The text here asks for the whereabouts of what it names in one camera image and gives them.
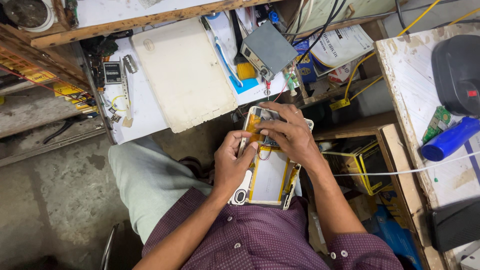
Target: yellow brush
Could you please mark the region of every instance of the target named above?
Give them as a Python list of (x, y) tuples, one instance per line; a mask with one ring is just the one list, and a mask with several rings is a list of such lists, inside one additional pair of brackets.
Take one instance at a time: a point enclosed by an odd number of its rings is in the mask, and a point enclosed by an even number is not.
[(233, 24), (233, 32), (235, 33), (235, 41), (237, 42), (237, 55), (233, 59), (233, 62), (237, 66), (239, 79), (246, 80), (256, 78), (257, 76), (252, 64), (250, 64), (250, 62), (248, 62), (245, 56), (243, 56), (243, 54), (240, 52), (243, 38), (241, 36), (237, 13), (235, 10), (230, 10), (230, 18)]

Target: white tablet back cover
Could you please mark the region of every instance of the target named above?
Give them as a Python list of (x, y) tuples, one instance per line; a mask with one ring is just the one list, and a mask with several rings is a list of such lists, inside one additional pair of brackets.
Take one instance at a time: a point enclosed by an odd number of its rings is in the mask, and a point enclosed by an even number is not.
[(173, 132), (237, 108), (199, 18), (138, 33), (131, 41)]

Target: maroon shirt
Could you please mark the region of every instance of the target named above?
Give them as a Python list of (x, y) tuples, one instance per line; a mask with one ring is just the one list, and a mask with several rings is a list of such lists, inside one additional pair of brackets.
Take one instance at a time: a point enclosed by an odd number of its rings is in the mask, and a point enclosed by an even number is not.
[[(189, 189), (157, 223), (142, 256), (205, 198)], [(293, 197), (288, 210), (225, 205), (182, 269), (329, 269), (308, 243), (306, 203)], [(402, 269), (388, 245), (372, 234), (339, 235), (328, 250), (335, 269)]]

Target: gray metal box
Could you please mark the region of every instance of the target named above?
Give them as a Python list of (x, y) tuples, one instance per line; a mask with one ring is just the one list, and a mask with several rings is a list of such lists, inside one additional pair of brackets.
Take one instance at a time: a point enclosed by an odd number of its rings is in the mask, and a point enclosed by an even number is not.
[(269, 21), (243, 39), (240, 51), (268, 82), (298, 55)]

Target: yellow cable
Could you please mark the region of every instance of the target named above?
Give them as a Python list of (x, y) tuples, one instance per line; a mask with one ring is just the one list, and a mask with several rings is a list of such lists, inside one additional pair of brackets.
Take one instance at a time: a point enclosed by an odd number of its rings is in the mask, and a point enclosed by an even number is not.
[(479, 12), (479, 11), (480, 11), (480, 8), (477, 8), (476, 10), (473, 10), (473, 11), (471, 11), (471, 12), (469, 12), (469, 13), (461, 16), (460, 18), (454, 20), (453, 22), (449, 23), (448, 25), (456, 24), (456, 23), (458, 23), (460, 20), (463, 20), (463, 19), (467, 18), (468, 16), (472, 15), (473, 13), (476, 13), (476, 12)]
[(355, 94), (350, 100), (353, 100), (356, 96), (358, 96), (361, 92), (365, 91), (365, 89), (371, 87), (374, 83), (378, 82), (380, 79), (382, 79), (383, 76), (380, 76), (378, 77), (378, 79), (374, 80), (371, 84), (367, 85), (367, 87), (365, 87), (364, 89), (362, 89), (360, 92), (358, 92), (357, 94)]
[(115, 100), (119, 97), (123, 97), (123, 95), (120, 95), (120, 96), (116, 96), (112, 99), (112, 108), (116, 109), (117, 111), (126, 111), (126, 110), (119, 110), (115, 107), (115, 105), (113, 104), (115, 102)]
[[(410, 27), (412, 27), (415, 23), (417, 23), (425, 14), (427, 14), (428, 11), (430, 11), (432, 9), (432, 7), (434, 7), (440, 0), (435, 0), (435, 2), (433, 2), (430, 7), (428, 7), (422, 14), (420, 14), (420, 16), (418, 16), (415, 21), (413, 21), (410, 25), (408, 25), (407, 27), (405, 27), (405, 29), (403, 29), (402, 32), (400, 32), (397, 37), (401, 36), (402, 34), (404, 34), (408, 29), (410, 29)], [(355, 75), (355, 72), (357, 71), (358, 67), (360, 66), (360, 64), (369, 59), (372, 55), (374, 55), (375, 52), (369, 54), (367, 57), (365, 57), (364, 59), (362, 59), (356, 66), (355, 66), (355, 69), (353, 69), (353, 72), (352, 72), (352, 75), (350, 76), (350, 80), (348, 81), (348, 85), (347, 85), (347, 89), (345, 89), (345, 99), (347, 99), (347, 95), (348, 95), (348, 89), (350, 88), (350, 84), (352, 83), (352, 80), (353, 80), (353, 76)], [(361, 92), (365, 91), (365, 89), (369, 88), (371, 85), (373, 85), (374, 83), (376, 83), (378, 80), (382, 79), (383, 76), (379, 77), (378, 79), (376, 79), (373, 83), (369, 84), (367, 87), (365, 87), (364, 89), (362, 89), (362, 91), (358, 92), (356, 95), (354, 95), (352, 97), (352, 99), (354, 97), (356, 97), (358, 94), (360, 94)]]

